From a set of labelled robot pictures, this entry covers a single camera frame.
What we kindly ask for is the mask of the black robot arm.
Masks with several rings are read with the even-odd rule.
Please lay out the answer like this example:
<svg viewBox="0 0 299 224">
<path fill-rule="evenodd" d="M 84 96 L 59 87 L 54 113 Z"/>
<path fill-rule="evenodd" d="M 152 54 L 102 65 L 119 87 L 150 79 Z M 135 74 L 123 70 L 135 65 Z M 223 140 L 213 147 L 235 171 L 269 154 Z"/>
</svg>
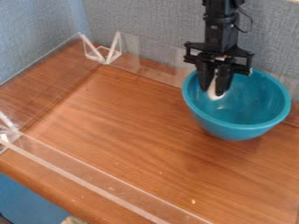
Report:
<svg viewBox="0 0 299 224">
<path fill-rule="evenodd" d="M 201 89 L 214 87 L 221 97 L 230 90 L 234 74 L 251 75 L 255 54 L 239 47 L 239 33 L 249 33 L 239 27 L 239 14 L 254 24 L 243 11 L 246 0 L 202 0 L 206 7 L 205 42 L 186 42 L 186 63 L 197 67 Z"/>
</svg>

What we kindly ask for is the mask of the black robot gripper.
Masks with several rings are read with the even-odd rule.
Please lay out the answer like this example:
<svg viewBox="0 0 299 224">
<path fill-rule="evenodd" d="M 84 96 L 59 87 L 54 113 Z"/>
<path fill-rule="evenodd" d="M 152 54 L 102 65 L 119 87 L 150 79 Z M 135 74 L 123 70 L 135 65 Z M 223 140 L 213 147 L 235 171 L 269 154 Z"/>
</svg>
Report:
<svg viewBox="0 0 299 224">
<path fill-rule="evenodd" d="M 253 59 L 255 54 L 233 46 L 226 52 L 206 49 L 203 43 L 186 42 L 183 61 L 197 66 L 201 89 L 207 91 L 215 75 L 215 66 L 219 66 L 217 78 L 217 96 L 222 96 L 230 89 L 234 72 L 243 75 L 253 74 Z"/>
</svg>

